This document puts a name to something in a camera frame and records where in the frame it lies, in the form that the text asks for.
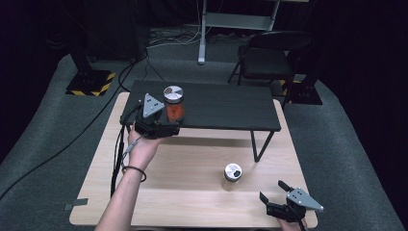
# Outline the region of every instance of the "gray carpet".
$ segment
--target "gray carpet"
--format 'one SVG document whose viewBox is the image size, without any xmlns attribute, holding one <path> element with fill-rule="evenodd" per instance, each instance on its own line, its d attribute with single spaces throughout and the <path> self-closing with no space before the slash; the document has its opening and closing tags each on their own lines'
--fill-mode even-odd
<svg viewBox="0 0 408 231">
<path fill-rule="evenodd" d="M 148 49 L 148 53 L 151 64 L 166 81 L 225 85 L 240 44 L 229 39 L 209 43 L 204 65 L 197 64 L 198 43 L 159 46 Z M 117 76 L 127 63 L 99 61 L 91 65 L 116 73 L 106 95 L 64 94 L 76 74 L 70 56 L 64 57 L 36 115 L 0 166 L 0 193 L 59 153 L 87 127 L 113 96 Z M 162 81 L 144 60 L 124 85 L 131 88 L 134 80 L 143 78 L 145 70 L 145 81 Z M 317 82 L 316 88 L 322 106 L 290 104 L 285 109 L 308 189 L 325 207 L 325 213 L 318 214 L 319 225 L 314 230 L 404 230 L 338 99 L 323 83 Z M 70 224 L 70 212 L 63 206 L 72 203 L 81 189 L 114 101 L 75 143 L 5 195 L 0 201 L 0 230 L 93 229 Z"/>
</svg>

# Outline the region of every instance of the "metal table leg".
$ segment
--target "metal table leg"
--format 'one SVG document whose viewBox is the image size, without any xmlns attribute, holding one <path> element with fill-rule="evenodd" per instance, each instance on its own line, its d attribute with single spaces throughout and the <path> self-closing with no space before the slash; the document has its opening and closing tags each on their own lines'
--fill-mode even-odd
<svg viewBox="0 0 408 231">
<path fill-rule="evenodd" d="M 250 132 L 251 132 L 251 140 L 252 140 L 252 149 L 254 151 L 254 161 L 255 163 L 258 163 L 261 160 L 262 155 L 264 155 L 264 152 L 267 149 L 270 139 L 272 139 L 274 132 L 269 133 L 267 140 L 265 141 L 264 146 L 262 147 L 261 152 L 259 154 L 258 154 L 258 151 L 256 150 L 254 131 L 250 131 Z"/>
</svg>

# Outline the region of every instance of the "black cable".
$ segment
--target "black cable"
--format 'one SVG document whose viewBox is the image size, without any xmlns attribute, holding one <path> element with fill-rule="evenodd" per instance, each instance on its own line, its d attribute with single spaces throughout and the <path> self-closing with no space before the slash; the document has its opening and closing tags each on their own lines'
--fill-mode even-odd
<svg viewBox="0 0 408 231">
<path fill-rule="evenodd" d="M 124 117 L 123 121 L 126 122 L 129 118 L 129 116 L 134 112 L 137 108 L 140 108 L 141 104 L 135 106 L 133 109 L 129 110 L 126 113 L 126 116 Z M 125 126 L 126 124 L 122 125 L 122 128 L 120 129 L 119 135 L 117 136 L 116 139 L 116 144 L 115 144 L 115 158 L 114 158 L 114 171 L 112 172 L 112 178 L 111 178 L 111 197 L 114 195 L 115 189 L 116 189 L 116 178 L 117 175 L 119 174 L 119 169 L 120 166 L 123 165 L 123 147 L 124 147 L 124 131 L 125 131 Z M 117 142 L 120 139 L 119 143 L 119 150 L 117 152 L 117 158 L 116 158 L 116 151 L 117 151 Z"/>
<path fill-rule="evenodd" d="M 129 74 L 129 72 L 126 74 L 126 76 L 123 79 L 123 82 L 126 80 L 127 75 Z M 44 166 L 45 164 L 47 164 L 48 162 L 50 162 L 51 160 L 53 160 L 54 158 L 58 157 L 61 153 L 63 153 L 64 151 L 66 151 L 68 149 L 69 146 L 71 146 L 73 143 L 75 143 L 93 124 L 93 122 L 99 118 L 99 116 L 103 113 L 103 111 L 105 111 L 105 109 L 108 107 L 108 105 L 111 103 L 111 101 L 115 98 L 117 92 L 119 91 L 120 86 L 117 87 L 117 89 L 115 90 L 114 94 L 112 95 L 112 97 L 108 100 L 108 102 L 105 104 L 105 106 L 101 109 L 101 111 L 93 118 L 93 120 L 83 129 L 83 131 L 76 136 L 69 144 L 67 144 L 63 149 L 61 149 L 59 152 L 57 152 L 56 154 L 52 155 L 51 157 L 49 157 L 48 159 L 46 159 L 45 161 L 43 161 L 42 163 L 40 163 L 39 165 L 37 165 L 36 167 L 33 167 L 32 169 L 30 169 L 29 171 L 27 171 L 26 173 L 24 173 L 22 176 L 20 176 L 17 180 L 15 180 L 10 186 L 8 186 L 6 188 L 5 191 L 3 191 L 3 193 L 0 195 L 0 200 L 3 199 L 3 197 L 16 185 L 18 184 L 22 179 L 24 179 L 26 176 L 28 176 L 30 173 L 32 173 L 33 171 L 37 170 L 38 168 Z"/>
<path fill-rule="evenodd" d="M 119 174 L 120 164 L 122 160 L 122 153 L 123 153 L 123 147 L 124 147 L 124 142 L 123 142 L 124 131 L 125 131 L 125 125 L 123 124 L 122 128 L 120 129 L 120 133 L 119 133 L 120 134 L 119 153 L 117 154 L 117 160 L 116 160 L 114 172 L 112 173 L 112 179 L 111 179 L 111 197 L 114 195 L 114 192 L 115 192 L 116 178 L 117 178 L 117 175 Z"/>
</svg>

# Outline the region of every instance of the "wooden table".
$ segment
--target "wooden table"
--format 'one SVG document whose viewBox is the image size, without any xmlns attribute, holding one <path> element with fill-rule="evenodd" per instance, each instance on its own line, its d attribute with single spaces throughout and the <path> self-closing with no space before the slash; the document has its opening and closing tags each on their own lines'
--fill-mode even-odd
<svg viewBox="0 0 408 231">
<path fill-rule="evenodd" d="M 115 102 L 78 195 L 78 199 L 88 198 L 88 204 L 74 207 L 70 216 L 75 225 L 95 225 L 108 205 L 115 141 L 128 95 L 120 94 Z M 163 141 L 146 170 L 147 181 L 140 186 L 132 225 L 279 227 L 275 218 L 267 216 L 259 192 L 270 202 L 283 204 L 286 193 L 278 180 L 308 190 L 281 107 L 276 100 L 274 104 L 282 130 L 274 135 L 259 163 L 253 162 L 248 131 L 183 128 L 179 136 Z M 257 143 L 267 136 L 268 132 L 255 132 Z M 230 163 L 242 167 L 238 182 L 228 182 L 223 176 Z M 316 213 L 308 211 L 306 221 L 311 228 L 317 226 Z"/>
</svg>

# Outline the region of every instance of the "yellow and black striped base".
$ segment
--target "yellow and black striped base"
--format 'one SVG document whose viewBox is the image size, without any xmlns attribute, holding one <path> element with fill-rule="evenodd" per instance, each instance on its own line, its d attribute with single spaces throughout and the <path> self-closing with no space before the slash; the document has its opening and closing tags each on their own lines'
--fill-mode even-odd
<svg viewBox="0 0 408 231">
<path fill-rule="evenodd" d="M 93 70 L 91 83 L 84 78 L 75 76 L 74 80 L 66 88 L 66 94 L 102 96 L 106 93 L 115 74 L 106 70 Z"/>
</svg>

